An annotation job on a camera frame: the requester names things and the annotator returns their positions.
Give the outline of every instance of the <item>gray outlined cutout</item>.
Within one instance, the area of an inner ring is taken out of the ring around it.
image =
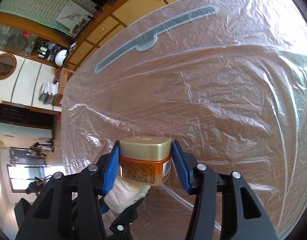
[[[136,49],[137,51],[146,51],[148,49],[151,49],[157,42],[159,34],[168,32],[175,27],[184,25],[188,22],[192,22],[196,19],[216,14],[217,12],[218,8],[215,6],[202,6],[194,10],[185,12],[183,14],[179,14],[146,30],[145,32],[126,42],[125,44],[117,48],[115,51],[110,53],[108,56],[106,56],[104,59],[102,59],[95,67],[95,74],[98,74],[112,62],[127,54],[132,49]]]

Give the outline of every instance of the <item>oval wooden frame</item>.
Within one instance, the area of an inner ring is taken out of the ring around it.
[[[14,55],[12,55],[10,53],[3,53],[3,54],[0,55],[0,58],[2,58],[2,57],[10,57],[13,61],[13,67],[12,67],[12,70],[7,75],[0,77],[0,80],[9,77],[15,71],[15,68],[17,66],[17,60],[16,60]]]

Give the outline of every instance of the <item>silver screw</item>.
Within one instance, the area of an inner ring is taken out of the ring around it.
[[[59,178],[61,178],[61,176],[62,176],[62,173],[61,173],[60,171],[57,171],[57,172],[54,174],[54,178],[55,178],[55,179],[59,179]]]
[[[207,166],[205,166],[203,163],[199,163],[199,164],[197,165],[197,168],[198,168],[199,170],[201,170],[201,171],[204,171],[204,170],[207,168]]]
[[[91,164],[91,165],[88,167],[88,170],[90,170],[90,171],[96,171],[96,170],[97,170],[97,168],[98,168],[98,166],[97,166],[97,165],[95,165],[95,164]]]
[[[119,231],[123,231],[125,228],[124,228],[122,225],[118,225],[118,226],[117,226],[117,229],[118,229]]]
[[[232,176],[233,176],[234,178],[236,178],[236,179],[239,179],[239,178],[241,177],[241,174],[240,174],[239,172],[237,172],[237,171],[234,171],[234,172],[232,173]]]

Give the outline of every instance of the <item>crumpled white tissue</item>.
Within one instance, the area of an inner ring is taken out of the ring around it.
[[[113,212],[121,213],[139,199],[145,197],[149,189],[149,185],[133,183],[117,176],[112,190],[104,197],[104,202]]]

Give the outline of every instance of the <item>red object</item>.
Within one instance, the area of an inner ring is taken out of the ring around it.
[[[23,32],[22,32],[22,36],[25,36],[25,37],[27,37],[27,38],[30,38],[31,33],[28,33],[28,32],[26,32],[26,31],[23,31]]]

